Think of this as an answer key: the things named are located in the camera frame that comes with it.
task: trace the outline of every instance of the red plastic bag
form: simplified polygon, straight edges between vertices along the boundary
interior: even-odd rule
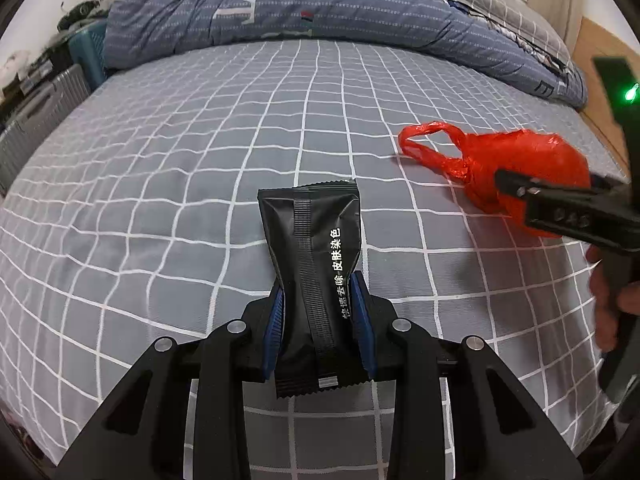
[[[411,140],[411,137],[439,131],[449,135],[462,158],[445,156]],[[405,155],[462,182],[466,195],[482,211],[491,214],[506,212],[535,236],[557,237],[524,226],[524,202],[495,189],[495,170],[517,171],[560,186],[591,185],[587,159],[558,134],[537,134],[531,130],[465,134],[452,124],[433,122],[406,126],[398,138]]]

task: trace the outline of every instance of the triangular cutout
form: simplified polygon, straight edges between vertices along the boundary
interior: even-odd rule
[[[533,420],[529,413],[520,404],[500,375],[489,368],[486,371],[486,378],[494,398],[495,413],[498,417],[500,432],[509,435],[533,428]]]
[[[124,398],[107,417],[104,423],[107,430],[130,435],[138,432],[152,375],[150,371],[146,371],[137,378]]]

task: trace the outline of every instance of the wooden board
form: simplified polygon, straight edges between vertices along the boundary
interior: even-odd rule
[[[573,55],[576,65],[584,72],[589,91],[589,100],[581,116],[628,173],[624,135],[613,120],[604,87],[591,62],[595,56],[624,56],[636,75],[640,74],[640,56],[608,30],[589,18],[582,19]]]

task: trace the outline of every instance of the plastic bag handle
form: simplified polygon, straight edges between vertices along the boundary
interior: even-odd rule
[[[441,123],[439,121],[428,124],[412,124],[412,126],[404,127],[398,135],[400,148],[405,155],[414,158],[427,168],[439,170],[467,183],[470,175],[468,164],[464,158],[445,156],[410,139],[411,137],[434,134],[440,131],[445,132],[449,136],[449,139],[451,139],[464,156],[466,134],[453,124]]]

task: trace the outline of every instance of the gray plaid pillow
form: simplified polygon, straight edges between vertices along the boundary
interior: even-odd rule
[[[535,46],[555,57],[564,65],[571,63],[571,55],[548,21],[522,0],[453,0],[494,22],[500,23]]]

